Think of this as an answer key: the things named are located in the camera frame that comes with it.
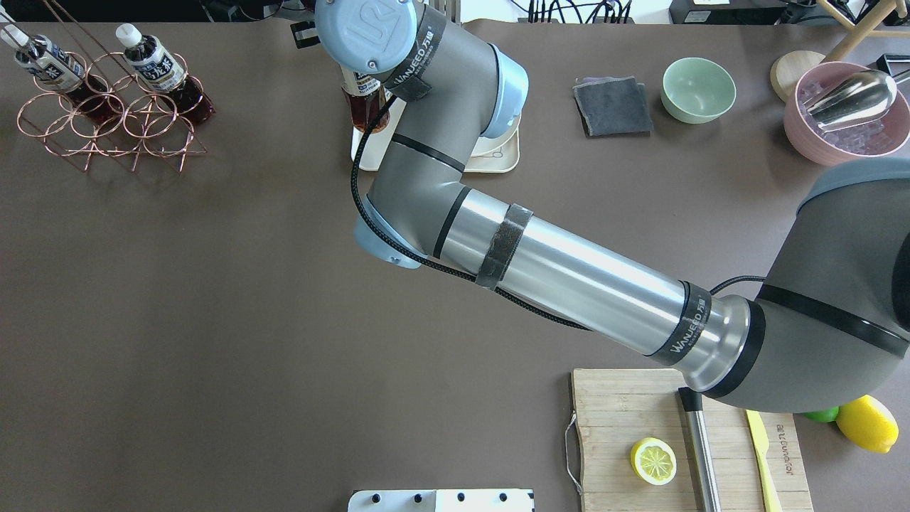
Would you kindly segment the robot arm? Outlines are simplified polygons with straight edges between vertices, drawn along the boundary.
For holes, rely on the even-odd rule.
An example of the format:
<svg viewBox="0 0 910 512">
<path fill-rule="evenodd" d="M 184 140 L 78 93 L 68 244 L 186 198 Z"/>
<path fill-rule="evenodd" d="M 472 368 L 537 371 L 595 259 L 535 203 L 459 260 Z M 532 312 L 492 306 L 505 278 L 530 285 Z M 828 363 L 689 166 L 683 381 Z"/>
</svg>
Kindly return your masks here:
<svg viewBox="0 0 910 512">
<path fill-rule="evenodd" d="M 479 137 L 513 126 L 525 70 L 412 1 L 316 1 L 321 45 L 406 108 L 355 239 L 405 268 L 456 276 L 604 334 L 719 402 L 810 412 L 874 391 L 908 353 L 908 161 L 826 171 L 755 299 L 715 298 L 461 183 Z"/>
</svg>

